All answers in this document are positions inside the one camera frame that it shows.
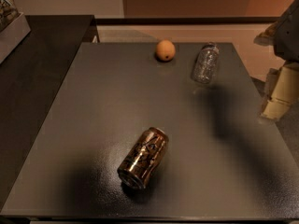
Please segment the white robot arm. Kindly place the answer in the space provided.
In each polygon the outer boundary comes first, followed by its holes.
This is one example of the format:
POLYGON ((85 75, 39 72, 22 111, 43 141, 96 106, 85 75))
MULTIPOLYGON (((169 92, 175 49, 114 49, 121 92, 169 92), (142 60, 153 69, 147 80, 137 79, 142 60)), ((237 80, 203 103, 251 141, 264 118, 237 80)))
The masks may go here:
POLYGON ((254 39, 256 44, 272 46, 284 61, 267 74, 260 115, 279 120, 299 100, 299 0, 293 0, 276 22, 254 39))

